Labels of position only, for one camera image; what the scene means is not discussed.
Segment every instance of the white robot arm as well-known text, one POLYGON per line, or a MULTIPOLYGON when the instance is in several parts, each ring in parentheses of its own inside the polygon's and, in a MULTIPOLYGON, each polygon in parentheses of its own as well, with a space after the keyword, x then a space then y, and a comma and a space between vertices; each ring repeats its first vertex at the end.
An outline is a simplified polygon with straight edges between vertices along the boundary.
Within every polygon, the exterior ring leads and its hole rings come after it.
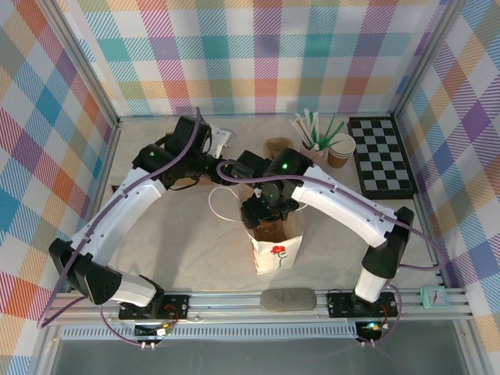
MULTIPOLYGON (((61 272, 74 251, 71 245, 80 243, 81 240, 87 241, 68 273, 68 282, 96 305, 114 300, 122 305, 137 306, 144 315, 151 318, 154 318, 162 308, 164 292, 159 285, 145 277, 112 270, 107 265, 128 230, 176 180, 182 177, 196 180, 200 176, 206 176, 219 184, 224 183, 217 175, 216 167, 224 162, 220 158, 220 153, 222 147, 231 139, 232 133, 215 127, 210 128, 208 124, 203 123, 198 132, 205 133, 200 135, 199 142, 193 145, 191 152, 181 162, 158 178, 146 180, 133 190, 124 192, 127 186, 160 166, 166 165, 178 155, 179 148, 186 139, 179 125, 182 125, 183 121, 190 120, 192 119, 186 120, 181 117, 172 136, 162 138, 157 144, 141 150, 133 162, 134 168, 127 174, 114 196, 103 205, 101 211, 117 195, 124 195, 123 198, 109 210, 89 238, 85 237, 85 233, 93 220, 73 235, 71 241, 56 239, 51 244, 49 252, 58 271, 61 272)), ((394 212, 371 202, 339 184, 295 150, 283 150, 274 162, 262 159, 251 152, 243 152, 230 172, 232 176, 241 178, 284 174, 282 173, 284 160, 290 165, 287 174, 292 170, 293 174, 326 181, 376 207, 387 217, 404 220, 408 224, 413 221, 413 213, 410 210, 403 208, 403 212, 400 212, 401 210, 394 212)), ((298 202, 303 202, 338 220, 363 238, 370 247, 362 262, 362 273, 355 287, 355 295, 370 303, 378 299, 380 291, 397 270, 408 241, 408 231, 395 227, 387 220, 379 220, 378 216, 359 203, 338 194, 336 188, 329 189, 314 182, 288 180, 252 186, 258 188, 261 195, 259 198, 256 195, 252 196, 241 207, 242 218, 249 228, 259 225, 260 220, 286 218, 290 211, 298 208, 298 202)))

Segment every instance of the colorful plaid wall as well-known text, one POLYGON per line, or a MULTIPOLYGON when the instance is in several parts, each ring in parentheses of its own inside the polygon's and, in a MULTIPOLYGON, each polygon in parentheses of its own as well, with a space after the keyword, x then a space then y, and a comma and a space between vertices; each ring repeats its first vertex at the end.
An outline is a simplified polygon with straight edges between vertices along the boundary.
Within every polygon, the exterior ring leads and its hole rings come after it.
POLYGON ((35 0, 0 1, 0 374, 26 373, 57 272, 48 246, 81 226, 111 126, 35 0))
POLYGON ((59 0, 124 116, 387 112, 447 0, 59 0))
POLYGON ((500 0, 469 0, 402 116, 436 235, 500 373, 500 0))

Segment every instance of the small alarm clock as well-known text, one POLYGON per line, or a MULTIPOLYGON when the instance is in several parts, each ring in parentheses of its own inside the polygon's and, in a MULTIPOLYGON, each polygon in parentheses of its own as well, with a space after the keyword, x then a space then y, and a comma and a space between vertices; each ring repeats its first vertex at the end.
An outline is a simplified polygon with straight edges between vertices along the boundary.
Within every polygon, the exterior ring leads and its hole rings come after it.
POLYGON ((425 309, 442 309, 450 306, 445 287, 422 287, 420 295, 425 309))

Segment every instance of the white paper bag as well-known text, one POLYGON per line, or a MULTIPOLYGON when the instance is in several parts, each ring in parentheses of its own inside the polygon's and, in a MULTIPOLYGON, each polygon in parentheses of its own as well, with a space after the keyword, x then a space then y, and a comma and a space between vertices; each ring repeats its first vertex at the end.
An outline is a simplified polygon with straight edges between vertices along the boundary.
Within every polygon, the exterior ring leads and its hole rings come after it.
MULTIPOLYGON (((252 194, 253 190, 250 187, 240 185, 238 190, 240 205, 252 194)), ((300 211, 288 214, 287 220, 283 222, 284 235, 287 239, 281 242, 257 241, 253 230, 247 228, 245 230, 252 243, 257 274, 262 275, 293 266, 304 234, 304 217, 300 211)))

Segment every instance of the black and white checkerboard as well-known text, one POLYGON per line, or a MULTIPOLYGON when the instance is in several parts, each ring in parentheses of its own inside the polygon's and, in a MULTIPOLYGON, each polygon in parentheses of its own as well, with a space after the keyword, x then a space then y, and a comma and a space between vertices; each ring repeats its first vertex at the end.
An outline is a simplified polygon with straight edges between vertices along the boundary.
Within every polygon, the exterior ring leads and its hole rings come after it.
POLYGON ((418 192, 402 139, 391 117, 351 117, 354 158, 362 195, 369 199, 407 199, 418 192))

